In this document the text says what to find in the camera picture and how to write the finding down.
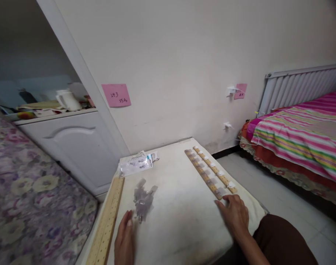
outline radiator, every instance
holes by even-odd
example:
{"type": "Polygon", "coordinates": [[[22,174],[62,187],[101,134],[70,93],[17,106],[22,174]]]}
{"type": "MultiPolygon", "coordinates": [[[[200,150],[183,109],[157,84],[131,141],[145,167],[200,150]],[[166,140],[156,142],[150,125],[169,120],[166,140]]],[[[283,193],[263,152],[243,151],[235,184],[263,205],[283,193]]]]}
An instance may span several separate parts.
{"type": "Polygon", "coordinates": [[[266,75],[259,116],[336,91],[336,64],[266,75]]]}

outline door frame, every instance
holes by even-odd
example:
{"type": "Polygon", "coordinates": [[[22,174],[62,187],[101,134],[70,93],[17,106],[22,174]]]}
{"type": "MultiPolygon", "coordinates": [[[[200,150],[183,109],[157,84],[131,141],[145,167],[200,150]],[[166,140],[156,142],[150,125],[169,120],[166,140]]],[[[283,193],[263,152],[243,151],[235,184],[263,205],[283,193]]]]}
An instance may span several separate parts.
{"type": "Polygon", "coordinates": [[[114,138],[118,149],[121,152],[121,157],[129,156],[130,151],[116,126],[115,120],[111,115],[104,98],[102,97],[94,78],[85,63],[80,50],[77,47],[72,34],[67,27],[67,24],[57,7],[55,0],[36,0],[43,11],[46,19],[48,20],[51,28],[53,29],[57,39],[59,40],[62,48],[64,49],[67,57],[69,58],[77,75],[85,86],[89,96],[93,100],[99,115],[107,126],[109,133],[114,138]]]}

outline striped bedspread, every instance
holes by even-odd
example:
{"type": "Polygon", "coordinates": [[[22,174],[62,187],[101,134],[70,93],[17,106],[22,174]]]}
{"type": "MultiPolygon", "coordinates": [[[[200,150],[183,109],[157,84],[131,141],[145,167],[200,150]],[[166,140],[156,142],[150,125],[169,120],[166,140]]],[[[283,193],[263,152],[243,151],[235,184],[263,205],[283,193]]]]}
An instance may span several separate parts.
{"type": "Polygon", "coordinates": [[[336,182],[336,92],[251,122],[251,141],[336,182]]]}

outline cabinet door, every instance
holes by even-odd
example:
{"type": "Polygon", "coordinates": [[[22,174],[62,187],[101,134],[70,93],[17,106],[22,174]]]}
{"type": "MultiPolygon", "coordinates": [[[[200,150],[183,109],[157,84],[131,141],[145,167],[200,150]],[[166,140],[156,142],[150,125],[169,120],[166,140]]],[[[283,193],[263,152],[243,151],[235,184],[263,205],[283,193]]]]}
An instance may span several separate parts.
{"type": "Polygon", "coordinates": [[[19,126],[90,193],[107,192],[120,159],[98,112],[19,126]]]}

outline wooden ruler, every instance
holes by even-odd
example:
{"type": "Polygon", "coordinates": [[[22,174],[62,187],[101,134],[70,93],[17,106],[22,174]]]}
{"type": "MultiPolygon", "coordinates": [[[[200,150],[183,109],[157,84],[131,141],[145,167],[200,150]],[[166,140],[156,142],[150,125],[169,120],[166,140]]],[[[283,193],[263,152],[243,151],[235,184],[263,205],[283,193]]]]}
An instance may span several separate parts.
{"type": "Polygon", "coordinates": [[[86,265],[103,265],[107,262],[123,186],[123,177],[113,178],[86,265]]]}
{"type": "Polygon", "coordinates": [[[216,176],[222,181],[222,183],[229,189],[229,191],[234,194],[237,192],[237,188],[234,183],[226,179],[223,171],[217,169],[216,165],[212,163],[207,156],[204,155],[202,151],[197,146],[194,146],[193,149],[197,152],[197,154],[206,162],[209,168],[216,174],[216,176]]]}
{"type": "Polygon", "coordinates": [[[205,171],[202,169],[202,167],[199,165],[199,163],[196,161],[196,159],[191,154],[190,150],[185,150],[186,155],[188,156],[189,160],[193,163],[194,167],[202,177],[202,179],[205,181],[206,185],[209,187],[209,189],[213,192],[213,194],[216,196],[218,200],[222,199],[222,194],[219,192],[219,190],[216,188],[216,186],[212,183],[209,176],[205,173],[205,171]]]}

